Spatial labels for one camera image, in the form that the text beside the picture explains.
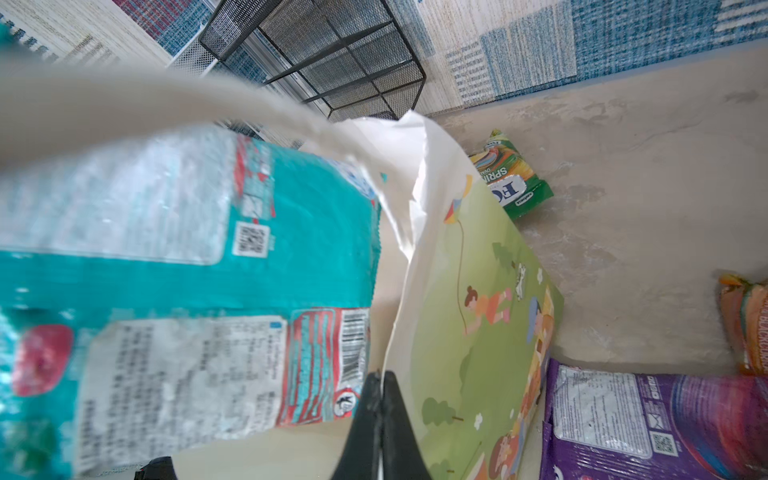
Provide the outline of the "teal candy bag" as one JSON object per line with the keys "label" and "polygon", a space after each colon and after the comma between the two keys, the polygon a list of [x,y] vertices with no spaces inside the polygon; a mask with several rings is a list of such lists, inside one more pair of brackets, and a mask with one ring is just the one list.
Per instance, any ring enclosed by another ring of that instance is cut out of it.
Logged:
{"label": "teal candy bag", "polygon": [[1,174],[1,475],[101,476],[354,414],[380,205],[217,126]]}

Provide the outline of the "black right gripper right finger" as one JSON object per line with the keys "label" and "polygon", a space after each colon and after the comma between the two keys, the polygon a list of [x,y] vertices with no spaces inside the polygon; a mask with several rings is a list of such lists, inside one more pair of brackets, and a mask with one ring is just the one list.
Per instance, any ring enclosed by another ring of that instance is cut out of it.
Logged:
{"label": "black right gripper right finger", "polygon": [[430,480],[394,372],[386,371],[381,400],[381,479]]}

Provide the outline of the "purple candy bag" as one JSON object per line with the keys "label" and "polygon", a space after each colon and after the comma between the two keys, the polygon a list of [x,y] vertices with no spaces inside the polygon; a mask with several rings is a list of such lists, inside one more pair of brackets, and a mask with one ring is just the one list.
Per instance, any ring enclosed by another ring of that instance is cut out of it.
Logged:
{"label": "purple candy bag", "polygon": [[551,361],[543,479],[764,479],[767,380]]}

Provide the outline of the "orange Fox's fruits candy bag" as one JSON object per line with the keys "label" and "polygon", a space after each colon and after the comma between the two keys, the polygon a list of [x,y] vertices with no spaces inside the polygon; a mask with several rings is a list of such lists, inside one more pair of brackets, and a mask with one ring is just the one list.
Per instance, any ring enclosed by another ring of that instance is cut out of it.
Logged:
{"label": "orange Fox's fruits candy bag", "polygon": [[767,280],[751,282],[735,274],[719,280],[719,310],[739,370],[767,375]]}

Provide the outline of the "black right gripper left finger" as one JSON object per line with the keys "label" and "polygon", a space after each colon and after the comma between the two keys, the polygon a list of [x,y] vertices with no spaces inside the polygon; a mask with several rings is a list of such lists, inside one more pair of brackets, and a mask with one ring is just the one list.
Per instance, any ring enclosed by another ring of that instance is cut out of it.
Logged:
{"label": "black right gripper left finger", "polygon": [[332,480],[375,480],[379,476],[382,431],[382,378],[370,373]]}

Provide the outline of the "green Fox's spring candy bag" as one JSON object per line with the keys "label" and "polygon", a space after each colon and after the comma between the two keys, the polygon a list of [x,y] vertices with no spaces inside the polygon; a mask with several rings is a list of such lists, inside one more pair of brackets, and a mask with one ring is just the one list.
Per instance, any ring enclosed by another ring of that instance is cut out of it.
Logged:
{"label": "green Fox's spring candy bag", "polygon": [[511,140],[500,130],[493,130],[484,149],[470,160],[512,220],[517,220],[554,193],[526,162]]}

